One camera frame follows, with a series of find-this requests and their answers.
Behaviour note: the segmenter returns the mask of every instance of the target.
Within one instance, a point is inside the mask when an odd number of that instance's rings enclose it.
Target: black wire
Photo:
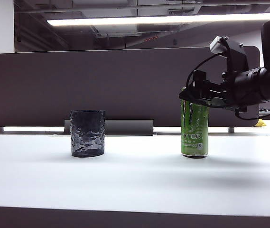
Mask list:
[[[270,114],[259,116],[258,118],[243,118],[243,117],[239,116],[239,111],[236,111],[235,116],[238,117],[239,119],[242,119],[242,120],[258,120],[258,119],[262,119],[264,117],[268,117],[268,116],[270,116]]]

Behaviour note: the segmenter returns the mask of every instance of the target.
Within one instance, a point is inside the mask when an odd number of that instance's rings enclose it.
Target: monster energy can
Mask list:
[[[181,153],[190,158],[207,156],[208,107],[181,100]]]

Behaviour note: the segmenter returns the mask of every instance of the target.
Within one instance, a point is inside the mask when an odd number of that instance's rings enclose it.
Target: fluorescent light fixture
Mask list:
[[[52,26],[78,26],[78,25],[180,24],[189,22],[248,21],[248,20],[270,20],[270,13],[63,19],[63,20],[48,20],[48,23]]]

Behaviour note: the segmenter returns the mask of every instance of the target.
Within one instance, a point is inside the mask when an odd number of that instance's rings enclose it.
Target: gray partition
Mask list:
[[[259,51],[246,47],[249,67]],[[180,126],[178,93],[209,48],[168,48],[0,54],[0,126],[63,126],[70,110],[106,110],[107,119],[153,119]],[[201,67],[220,82],[226,60]],[[258,105],[246,117],[258,116]],[[210,126],[253,126],[224,109],[210,110]]]

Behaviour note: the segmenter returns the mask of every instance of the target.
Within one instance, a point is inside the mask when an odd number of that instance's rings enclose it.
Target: textured drinking glass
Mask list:
[[[73,156],[104,154],[105,111],[71,111],[70,121]]]

